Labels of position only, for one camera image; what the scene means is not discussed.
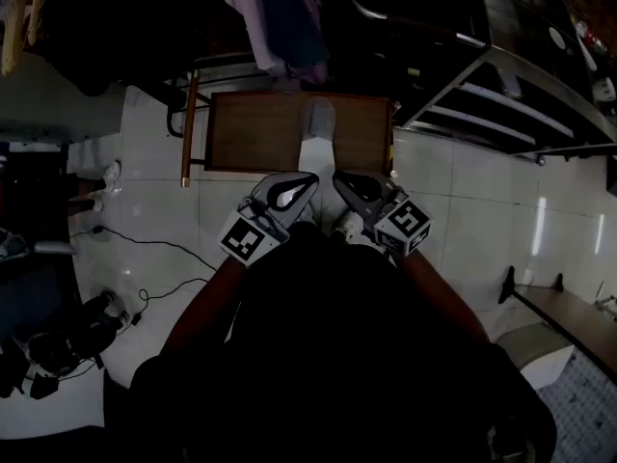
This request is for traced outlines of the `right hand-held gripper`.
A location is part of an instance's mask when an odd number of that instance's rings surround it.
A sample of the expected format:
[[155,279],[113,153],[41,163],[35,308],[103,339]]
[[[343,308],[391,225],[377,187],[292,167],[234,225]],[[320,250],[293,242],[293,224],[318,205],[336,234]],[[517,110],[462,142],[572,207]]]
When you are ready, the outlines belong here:
[[[429,235],[431,217],[389,177],[360,170],[336,170],[338,195],[364,220],[365,231],[393,255],[406,257]],[[374,205],[374,199],[384,199]]]

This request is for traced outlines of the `pink garment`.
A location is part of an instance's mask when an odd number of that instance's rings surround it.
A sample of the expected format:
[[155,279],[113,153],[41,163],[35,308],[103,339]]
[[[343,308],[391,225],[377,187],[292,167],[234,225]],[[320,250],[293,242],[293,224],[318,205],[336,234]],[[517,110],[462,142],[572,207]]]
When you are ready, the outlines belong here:
[[262,0],[225,0],[244,19],[256,65],[275,77],[292,76],[312,85],[322,85],[329,80],[328,61],[310,68],[293,68],[276,56],[266,39],[265,17]]

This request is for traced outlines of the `white ladle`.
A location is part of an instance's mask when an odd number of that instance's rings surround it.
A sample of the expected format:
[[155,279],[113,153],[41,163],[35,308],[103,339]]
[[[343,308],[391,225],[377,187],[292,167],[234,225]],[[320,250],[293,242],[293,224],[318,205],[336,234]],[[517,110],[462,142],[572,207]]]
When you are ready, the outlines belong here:
[[579,46],[581,48],[586,64],[590,71],[595,72],[598,69],[598,66],[593,59],[585,41],[588,35],[588,26],[585,22],[577,20],[575,23],[575,29],[577,32],[577,40],[579,42]]

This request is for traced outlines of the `black garment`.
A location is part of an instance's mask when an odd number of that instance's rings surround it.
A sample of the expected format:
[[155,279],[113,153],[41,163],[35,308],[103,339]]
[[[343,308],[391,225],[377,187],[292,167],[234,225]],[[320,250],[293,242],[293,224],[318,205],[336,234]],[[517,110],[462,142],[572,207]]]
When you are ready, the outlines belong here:
[[163,79],[206,55],[221,0],[44,0],[41,56],[89,96]]

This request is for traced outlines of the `person's right forearm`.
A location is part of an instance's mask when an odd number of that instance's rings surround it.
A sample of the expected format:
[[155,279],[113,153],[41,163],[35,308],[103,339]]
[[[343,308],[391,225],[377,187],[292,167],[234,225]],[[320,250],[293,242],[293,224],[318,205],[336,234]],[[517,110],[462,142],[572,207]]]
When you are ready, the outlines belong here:
[[413,251],[404,258],[394,257],[394,262],[421,301],[443,323],[467,340],[491,342],[473,310],[420,251]]

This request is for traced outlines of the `grey blue garment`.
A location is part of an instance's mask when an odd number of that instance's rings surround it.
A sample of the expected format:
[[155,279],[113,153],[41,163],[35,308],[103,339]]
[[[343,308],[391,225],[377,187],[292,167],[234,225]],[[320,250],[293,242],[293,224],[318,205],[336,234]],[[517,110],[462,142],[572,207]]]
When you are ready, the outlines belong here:
[[328,61],[319,0],[262,0],[262,6],[267,43],[276,56],[293,68]]

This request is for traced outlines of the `person's dark clothed torso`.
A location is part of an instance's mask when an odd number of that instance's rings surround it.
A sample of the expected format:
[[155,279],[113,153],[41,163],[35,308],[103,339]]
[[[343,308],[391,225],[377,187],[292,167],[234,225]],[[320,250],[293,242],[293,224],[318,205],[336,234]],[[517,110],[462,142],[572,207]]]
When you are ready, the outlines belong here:
[[550,463],[550,409],[394,259],[300,222],[247,268],[222,344],[136,370],[120,463]]

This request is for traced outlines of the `grey patterned rug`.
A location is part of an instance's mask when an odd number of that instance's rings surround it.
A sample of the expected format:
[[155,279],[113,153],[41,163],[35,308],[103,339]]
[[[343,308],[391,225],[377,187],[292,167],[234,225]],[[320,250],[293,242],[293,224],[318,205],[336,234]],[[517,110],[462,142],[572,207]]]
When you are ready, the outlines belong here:
[[556,426],[550,463],[617,463],[617,385],[579,350],[540,389]]

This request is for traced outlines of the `person's left forearm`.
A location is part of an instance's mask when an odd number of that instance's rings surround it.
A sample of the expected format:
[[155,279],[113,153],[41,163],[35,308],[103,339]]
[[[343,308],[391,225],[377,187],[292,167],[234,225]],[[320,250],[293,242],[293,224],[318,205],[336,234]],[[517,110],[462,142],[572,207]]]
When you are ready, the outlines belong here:
[[241,301],[247,268],[227,258],[194,297],[166,339],[160,356],[188,356],[222,344]]

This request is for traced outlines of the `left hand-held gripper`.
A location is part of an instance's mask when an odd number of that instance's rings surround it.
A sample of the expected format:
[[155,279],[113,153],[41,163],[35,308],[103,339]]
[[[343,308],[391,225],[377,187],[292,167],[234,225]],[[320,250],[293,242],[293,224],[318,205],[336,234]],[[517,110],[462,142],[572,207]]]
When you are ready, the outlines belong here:
[[283,226],[298,219],[317,188],[318,176],[309,172],[266,176],[230,213],[219,234],[221,248],[242,264],[256,263],[289,239]]

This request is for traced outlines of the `black wheeled equipment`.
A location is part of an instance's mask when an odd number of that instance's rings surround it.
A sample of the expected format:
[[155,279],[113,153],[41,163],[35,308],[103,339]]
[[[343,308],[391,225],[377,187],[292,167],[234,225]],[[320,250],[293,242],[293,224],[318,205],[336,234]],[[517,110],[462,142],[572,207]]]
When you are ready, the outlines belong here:
[[20,326],[0,341],[0,398],[14,392],[40,400],[56,393],[85,362],[130,323],[122,298],[110,289],[75,308],[62,308],[36,327]]

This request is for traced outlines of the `wooden bench with black legs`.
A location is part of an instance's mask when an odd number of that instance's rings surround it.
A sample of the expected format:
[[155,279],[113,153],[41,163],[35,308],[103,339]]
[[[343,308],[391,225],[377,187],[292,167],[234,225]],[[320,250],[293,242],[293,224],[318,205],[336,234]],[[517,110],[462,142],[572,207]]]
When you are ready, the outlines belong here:
[[511,297],[538,314],[617,386],[617,321],[565,289],[561,273],[553,286],[525,286],[515,282],[515,267],[510,266],[497,302]]

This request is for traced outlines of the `wooden pole with brass tip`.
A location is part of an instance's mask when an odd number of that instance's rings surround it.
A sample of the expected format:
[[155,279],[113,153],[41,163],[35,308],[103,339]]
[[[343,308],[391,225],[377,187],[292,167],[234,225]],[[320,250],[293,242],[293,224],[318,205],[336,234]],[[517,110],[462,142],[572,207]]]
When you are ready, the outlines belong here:
[[187,97],[187,110],[185,113],[183,144],[181,156],[181,187],[190,186],[191,153],[193,141],[194,119],[197,107],[197,95],[199,91],[200,71],[195,69],[191,72],[189,92]]

